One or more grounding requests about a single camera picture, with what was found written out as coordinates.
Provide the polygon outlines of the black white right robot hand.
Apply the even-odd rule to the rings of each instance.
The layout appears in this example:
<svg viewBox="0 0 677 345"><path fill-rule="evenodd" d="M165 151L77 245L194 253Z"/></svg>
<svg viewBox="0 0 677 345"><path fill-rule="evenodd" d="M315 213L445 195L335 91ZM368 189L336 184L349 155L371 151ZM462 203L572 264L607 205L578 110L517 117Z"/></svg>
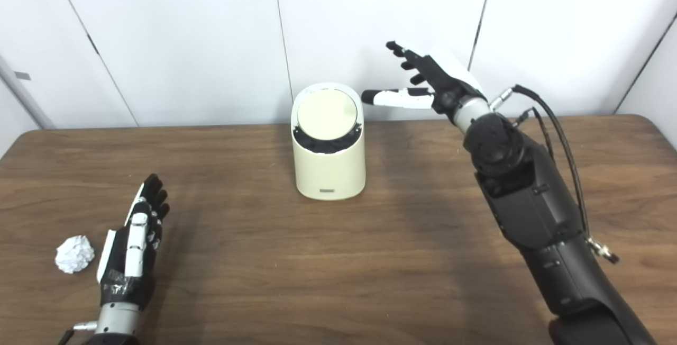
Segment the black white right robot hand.
<svg viewBox="0 0 677 345"><path fill-rule="evenodd" d="M361 99L365 105L407 109L433 109L438 114L454 114L464 104L478 99L487 102L479 83L449 51L434 47L422 55L401 41L389 41L387 49L403 59L401 68L415 70L401 89L367 89Z"/></svg>

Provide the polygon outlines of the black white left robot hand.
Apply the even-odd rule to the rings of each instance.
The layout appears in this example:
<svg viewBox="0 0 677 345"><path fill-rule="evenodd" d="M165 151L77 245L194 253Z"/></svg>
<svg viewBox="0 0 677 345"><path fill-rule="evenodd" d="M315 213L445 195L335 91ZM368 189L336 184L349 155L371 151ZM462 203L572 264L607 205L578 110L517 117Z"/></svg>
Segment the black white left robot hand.
<svg viewBox="0 0 677 345"><path fill-rule="evenodd" d="M108 231L97 268L100 306L131 303L143 310L150 304L162 224L170 211L167 197L159 176L150 174L138 189L125 224Z"/></svg>

